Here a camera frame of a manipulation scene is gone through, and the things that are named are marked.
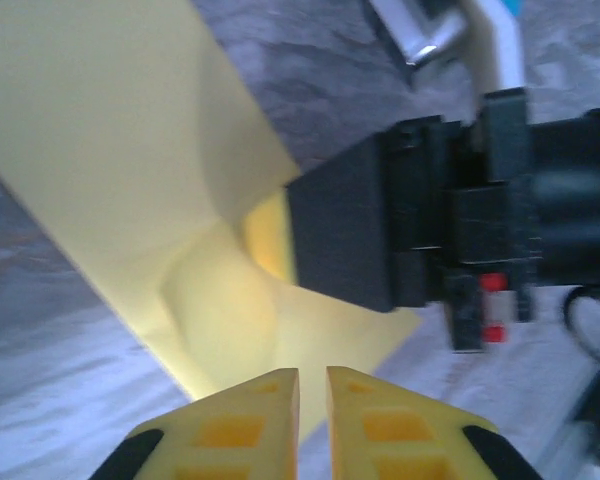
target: black cable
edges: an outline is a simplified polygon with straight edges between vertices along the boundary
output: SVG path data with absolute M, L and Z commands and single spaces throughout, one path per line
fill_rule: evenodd
M 564 301 L 562 306 L 562 320 L 564 322 L 567 331 L 571 334 L 576 343 L 584 350 L 591 358 L 600 364 L 600 350 L 592 347 L 587 343 L 576 325 L 573 322 L 573 304 L 576 300 L 581 298 L 593 298 L 594 300 L 600 300 L 600 285 L 584 285 L 576 287 Z

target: folded yellow paper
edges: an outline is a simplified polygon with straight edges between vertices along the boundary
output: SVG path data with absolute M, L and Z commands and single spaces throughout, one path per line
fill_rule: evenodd
M 285 285 L 237 225 L 298 174 L 186 0 L 0 0 L 0 178 L 195 398 L 369 371 L 417 324 Z

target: red marking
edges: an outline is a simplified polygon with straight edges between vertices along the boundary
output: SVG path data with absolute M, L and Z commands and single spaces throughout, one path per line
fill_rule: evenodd
M 485 273 L 480 275 L 480 286 L 485 292 L 501 292 L 507 289 L 507 276 L 504 273 Z
M 504 325 L 489 325 L 482 330 L 482 337 L 487 343 L 504 343 L 507 341 L 507 329 Z

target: marble countertop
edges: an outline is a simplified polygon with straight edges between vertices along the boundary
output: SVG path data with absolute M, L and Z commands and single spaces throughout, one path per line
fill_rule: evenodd
M 305 169 L 401 119 L 472 115 L 460 65 L 409 90 L 356 2 L 194 3 Z M 532 119 L 600 106 L 600 0 L 528 0 L 520 22 Z M 558 322 L 563 293 L 540 290 L 538 321 L 485 355 L 449 352 L 438 307 L 425 309 L 377 374 L 487 416 L 533 460 L 594 368 Z M 0 186 L 0 480 L 87 478 L 133 426 L 186 402 Z M 324 428 L 300 478 L 330 478 Z

